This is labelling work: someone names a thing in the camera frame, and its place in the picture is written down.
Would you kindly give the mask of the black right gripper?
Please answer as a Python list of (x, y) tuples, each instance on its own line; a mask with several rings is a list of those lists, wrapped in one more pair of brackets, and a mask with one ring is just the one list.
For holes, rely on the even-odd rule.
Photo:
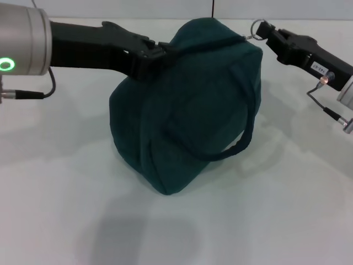
[(316, 78), (325, 75), (323, 69), (333, 72), (335, 78), (328, 85), (341, 91), (353, 76), (353, 66), (327, 52), (316, 39), (298, 35), (267, 22), (261, 22), (257, 36), (267, 40), (266, 45), (277, 55), (278, 62), (301, 68)]

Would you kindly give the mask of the dark teal insulated lunch bag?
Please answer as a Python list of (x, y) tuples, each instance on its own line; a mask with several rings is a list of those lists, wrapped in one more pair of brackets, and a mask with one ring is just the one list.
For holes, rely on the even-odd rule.
[(109, 98), (119, 154), (164, 195), (245, 150), (261, 103), (262, 49), (218, 20), (187, 22), (171, 45), (175, 64), (124, 79)]

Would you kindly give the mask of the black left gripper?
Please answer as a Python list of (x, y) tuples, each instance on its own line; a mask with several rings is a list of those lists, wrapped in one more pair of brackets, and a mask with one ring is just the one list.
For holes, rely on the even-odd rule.
[(142, 80), (158, 68), (175, 63), (180, 51), (156, 43), (117, 24), (83, 26), (51, 22), (52, 67), (114, 70)]

